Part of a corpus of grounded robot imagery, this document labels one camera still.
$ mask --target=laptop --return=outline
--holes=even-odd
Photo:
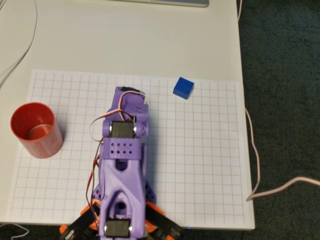
[[[209,5],[209,0],[116,0],[116,1],[127,1],[127,2],[140,2],[150,4],[169,4],[169,5],[180,5],[180,6],[191,6],[206,8]]]

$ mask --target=gray carpet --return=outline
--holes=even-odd
[[[244,0],[239,23],[245,103],[261,158],[258,191],[295,176],[320,179],[320,1]],[[252,184],[256,159],[250,147]],[[319,240],[320,188],[296,183],[254,200],[256,229],[243,240]],[[28,226],[25,240],[56,240],[56,226]],[[22,233],[0,230],[0,240]],[[242,231],[188,230],[186,240],[240,240]]]

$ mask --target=purple robot arm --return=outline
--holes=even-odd
[[[145,232],[146,201],[156,203],[147,182],[148,105],[142,92],[117,87],[108,112],[121,109],[132,116],[123,121],[119,113],[105,118],[99,160],[99,184],[92,197],[101,200],[99,236],[101,240],[135,240]]]

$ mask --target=white table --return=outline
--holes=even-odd
[[[33,68],[238,81],[246,129],[236,0],[212,0],[207,8],[108,0],[37,5],[34,43],[0,90],[0,221],[18,142],[10,118],[26,101]],[[9,0],[0,11],[1,73],[28,46],[35,16],[32,0]],[[250,172],[246,132],[243,137]]]

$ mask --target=mounting holes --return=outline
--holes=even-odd
[[[119,160],[119,159],[117,159],[117,160],[115,161],[115,168],[116,168],[117,170],[119,170],[119,171],[122,172],[122,171],[126,170],[127,167],[128,167],[128,161],[126,161],[126,160]]]
[[[122,202],[122,201],[121,201],[121,202],[118,202],[117,207],[118,207],[118,209],[120,209],[120,210],[126,209],[126,205],[125,205],[125,203]]]

